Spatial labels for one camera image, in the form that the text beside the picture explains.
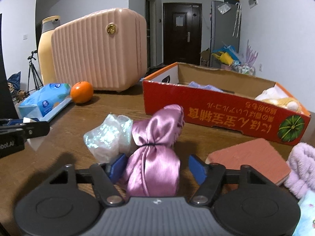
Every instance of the purple cloth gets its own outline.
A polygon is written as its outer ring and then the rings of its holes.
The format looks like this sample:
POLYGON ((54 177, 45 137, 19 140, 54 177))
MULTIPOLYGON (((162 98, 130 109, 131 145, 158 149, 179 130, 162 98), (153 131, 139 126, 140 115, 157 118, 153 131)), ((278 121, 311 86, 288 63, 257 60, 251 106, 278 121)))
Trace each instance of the purple cloth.
POLYGON ((197 88, 197 89, 203 89, 203 90, 213 90, 213 91, 217 91, 217 92, 224 92, 223 90, 220 90, 212 85, 200 85, 194 81, 192 81, 190 84, 188 84, 188 87, 193 87, 193 88, 197 88))
POLYGON ((130 156, 120 181, 127 198, 176 195, 180 160, 172 145, 182 132, 183 119, 183 108, 170 105, 156 112, 150 120, 133 123, 133 139, 140 147, 130 156))
POLYGON ((315 190, 315 148, 298 143, 293 147, 287 164, 291 168, 289 177, 284 182, 290 192, 298 199, 302 198, 308 189, 315 190))

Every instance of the suitcase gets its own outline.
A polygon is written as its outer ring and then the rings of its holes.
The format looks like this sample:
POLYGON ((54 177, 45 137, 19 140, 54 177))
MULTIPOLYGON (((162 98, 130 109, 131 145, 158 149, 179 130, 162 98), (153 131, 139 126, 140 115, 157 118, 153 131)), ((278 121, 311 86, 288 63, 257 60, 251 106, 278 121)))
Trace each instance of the suitcase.
POLYGON ((57 27, 51 37, 59 83, 90 82, 123 91, 147 71, 146 21, 129 9, 97 11, 57 27))

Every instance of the gold emblem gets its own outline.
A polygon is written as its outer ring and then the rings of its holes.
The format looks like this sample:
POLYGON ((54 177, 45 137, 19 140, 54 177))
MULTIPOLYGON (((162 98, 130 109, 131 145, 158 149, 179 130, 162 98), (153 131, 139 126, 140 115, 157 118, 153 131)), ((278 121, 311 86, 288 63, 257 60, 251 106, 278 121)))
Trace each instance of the gold emblem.
POLYGON ((107 28, 106 28, 107 32, 109 35, 113 35, 116 33, 117 31, 117 27, 114 23, 110 23, 107 28))

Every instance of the pink sponge block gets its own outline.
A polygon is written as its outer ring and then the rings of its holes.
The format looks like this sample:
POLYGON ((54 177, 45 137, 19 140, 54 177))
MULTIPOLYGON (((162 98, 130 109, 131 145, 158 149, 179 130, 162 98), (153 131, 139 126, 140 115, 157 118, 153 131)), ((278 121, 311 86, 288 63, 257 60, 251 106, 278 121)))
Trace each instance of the pink sponge block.
POLYGON ((315 190, 315 148, 298 143, 293 147, 287 164, 291 173, 284 185, 298 199, 302 198, 308 189, 315 190))
POLYGON ((281 185, 291 171, 281 155, 263 138, 213 152, 206 163, 213 162, 232 170, 250 165, 276 185, 281 185))

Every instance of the pink satin bow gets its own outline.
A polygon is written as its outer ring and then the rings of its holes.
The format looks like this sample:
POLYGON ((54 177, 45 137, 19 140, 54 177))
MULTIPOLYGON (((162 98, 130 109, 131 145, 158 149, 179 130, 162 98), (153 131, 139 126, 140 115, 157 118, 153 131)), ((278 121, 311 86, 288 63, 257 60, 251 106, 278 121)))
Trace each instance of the pink satin bow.
POLYGON ((183 108, 169 105, 150 120, 133 123, 132 135, 139 146, 129 158, 121 182, 127 197, 175 196, 180 160, 171 148, 184 126, 183 108))

